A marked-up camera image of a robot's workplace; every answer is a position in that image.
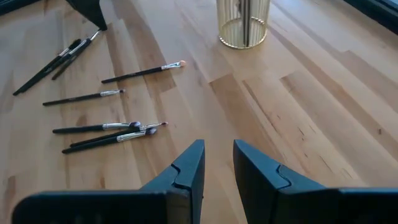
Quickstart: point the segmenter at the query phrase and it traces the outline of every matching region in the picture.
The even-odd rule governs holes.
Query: silver ferrule
[[[118,142],[125,141],[125,140],[130,140],[130,139],[133,139],[133,138],[138,138],[138,137],[141,137],[141,136],[145,136],[145,132],[146,131],[140,131],[140,132],[137,132],[137,133],[123,134],[121,136],[118,136],[116,139],[118,140]]]
[[[63,57],[64,55],[66,55],[66,54],[69,52],[69,50],[70,50],[69,48],[63,50],[63,52],[61,52],[60,54],[58,54],[58,56]]]
[[[143,126],[139,127],[139,129],[140,129],[141,131],[145,131],[145,130],[147,130],[148,128],[155,128],[155,127],[158,127],[158,126],[160,126],[160,125],[162,125],[162,123],[159,123],[159,124],[148,124],[148,125],[143,125]]]
[[[97,37],[98,36],[98,34],[100,34],[100,30],[97,30],[97,32],[95,32],[95,34],[93,34],[91,37],[90,37],[90,40],[91,41],[93,41],[94,39],[95,39],[95,37]]]
[[[75,53],[81,46],[83,46],[83,44],[85,44],[86,41],[87,41],[87,40],[84,39],[79,45],[77,45],[77,47],[75,47],[73,50],[71,50],[71,51],[69,52],[69,54]]]
[[[170,68],[179,68],[181,67],[181,62],[171,63],[170,65],[163,65],[162,70],[170,69]]]
[[[102,128],[105,129],[118,129],[118,128],[130,128],[130,123],[111,123],[103,124]]]
[[[121,90],[110,90],[99,93],[101,96],[111,96],[120,93]]]

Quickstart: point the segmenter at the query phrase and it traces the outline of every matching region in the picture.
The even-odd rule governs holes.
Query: gold wire brush holder
[[[271,0],[217,0],[219,38],[228,47],[249,49],[267,35]]]

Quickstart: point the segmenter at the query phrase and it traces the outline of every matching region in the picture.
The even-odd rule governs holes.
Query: wooden table
[[[109,29],[55,82],[12,92],[96,28],[62,0],[0,17],[0,214],[43,190],[138,189],[206,142],[203,223],[245,223],[233,139],[330,187],[398,187],[398,37],[342,1],[273,0],[260,46],[217,38],[215,0],[102,0]],[[100,80],[186,60],[184,69]],[[125,88],[123,95],[43,107]],[[64,156],[98,133],[51,130],[168,121],[150,138]]]

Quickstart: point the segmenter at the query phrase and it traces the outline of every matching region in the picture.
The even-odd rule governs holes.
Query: butcher block countertop
[[[204,139],[202,223],[246,223],[234,139],[328,187],[398,187],[398,36],[342,0],[272,0],[265,41],[218,39],[215,0],[101,0],[108,30],[66,72],[12,93],[96,27],[64,0],[0,17],[0,219],[43,190],[139,189]],[[185,60],[119,83],[100,80]],[[45,101],[126,89],[44,107]],[[151,136],[64,155],[102,133],[55,128],[168,121]]]

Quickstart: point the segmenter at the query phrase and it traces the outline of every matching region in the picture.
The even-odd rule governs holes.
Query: black makeup brush
[[[151,69],[140,71],[140,72],[135,72],[135,73],[127,74],[127,75],[121,75],[119,77],[109,78],[107,80],[102,80],[101,83],[118,82],[121,80],[125,80],[127,78],[137,77],[140,75],[147,75],[147,74],[151,74],[151,73],[155,73],[155,72],[161,72],[161,71],[164,71],[164,70],[167,70],[170,68],[184,67],[184,66],[186,66],[186,64],[187,63],[184,60],[181,60],[176,63],[171,63],[170,65],[163,65],[163,66],[157,67],[157,68],[151,68]]]
[[[98,125],[82,126],[82,127],[59,128],[52,130],[52,132],[54,134],[84,133],[87,131],[104,131],[109,129],[122,129],[122,128],[135,128],[135,127],[139,128],[140,125],[141,125],[140,122],[98,124]]]
[[[159,124],[148,124],[148,125],[144,125],[144,126],[141,126],[141,127],[129,128],[129,129],[125,130],[125,131],[118,131],[118,132],[113,133],[113,134],[107,134],[107,135],[100,136],[100,137],[97,137],[97,138],[87,139],[87,140],[84,140],[84,141],[72,143],[72,144],[70,144],[70,147],[75,147],[75,146],[79,146],[79,145],[82,145],[82,144],[87,144],[87,143],[90,143],[90,142],[95,142],[95,141],[99,141],[99,140],[102,140],[102,139],[107,139],[107,138],[110,138],[110,137],[120,136],[120,135],[123,135],[123,134],[136,133],[136,132],[139,132],[139,131],[147,130],[149,128],[155,128],[155,127],[158,127],[158,126],[161,126],[161,125],[167,125],[167,124],[168,124],[168,122],[163,122],[163,123],[159,123]]]
[[[69,153],[73,153],[73,152],[84,151],[86,149],[91,149],[91,148],[98,147],[98,146],[105,146],[108,144],[114,144],[114,143],[118,143],[118,142],[122,142],[122,141],[127,141],[130,139],[139,138],[139,137],[142,137],[145,135],[153,135],[155,133],[156,133],[156,128],[149,128],[145,131],[140,131],[137,133],[123,134],[120,136],[115,136],[115,137],[102,139],[102,140],[95,141],[95,142],[90,142],[87,144],[82,144],[82,145],[75,146],[75,147],[70,147],[68,149],[62,150],[62,153],[69,154]]]
[[[85,95],[85,96],[77,96],[77,97],[73,97],[73,98],[45,102],[45,103],[43,103],[43,106],[52,106],[52,105],[59,105],[62,103],[71,103],[71,102],[82,101],[82,100],[90,100],[90,99],[101,98],[104,96],[111,96],[111,95],[115,95],[118,93],[124,93],[124,92],[125,92],[125,90],[102,91],[101,93],[94,93],[94,94]]]
[[[79,47],[73,49],[68,55],[67,58],[65,59],[66,62],[65,64],[62,65],[59,71],[56,72],[56,74],[51,78],[52,80],[56,80],[68,67],[71,65],[76,58],[83,53],[83,51],[92,43],[92,41],[95,39],[95,37],[98,36],[100,33],[100,30],[97,30],[95,34],[93,34],[90,38],[85,39]]]
[[[42,68],[36,75],[34,75],[28,82],[26,82],[24,85],[22,85],[17,91],[13,93],[14,96],[25,92],[28,90],[30,87],[34,86],[36,83],[38,83],[41,79],[46,77],[52,70],[56,68],[56,66],[59,66],[60,63],[57,63],[60,61],[62,57],[64,57],[69,51],[72,49],[76,48],[80,44],[81,40],[77,39],[73,41],[73,43],[67,47],[65,50],[63,50],[59,55],[57,55],[50,63],[48,63],[44,68]]]

